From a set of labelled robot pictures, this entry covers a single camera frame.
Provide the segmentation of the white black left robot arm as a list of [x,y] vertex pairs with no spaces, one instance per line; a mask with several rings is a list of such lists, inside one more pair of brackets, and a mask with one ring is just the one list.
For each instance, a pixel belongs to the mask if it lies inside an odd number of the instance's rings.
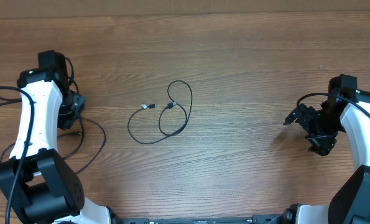
[[22,223],[119,223],[109,208],[85,197],[77,172],[58,153],[58,129],[81,121],[85,99],[71,90],[69,58],[48,50],[38,67],[21,72],[21,120],[9,160],[0,162],[0,189],[7,198],[5,222],[14,211]]

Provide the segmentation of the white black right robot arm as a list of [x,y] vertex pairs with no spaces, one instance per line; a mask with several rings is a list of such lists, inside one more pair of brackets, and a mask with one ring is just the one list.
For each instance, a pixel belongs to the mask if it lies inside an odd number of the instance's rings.
[[354,160],[354,174],[329,205],[291,205],[276,223],[370,223],[370,92],[360,90],[357,78],[332,78],[320,110],[300,100],[284,124],[298,123],[306,132],[310,150],[328,155],[339,132],[346,133]]

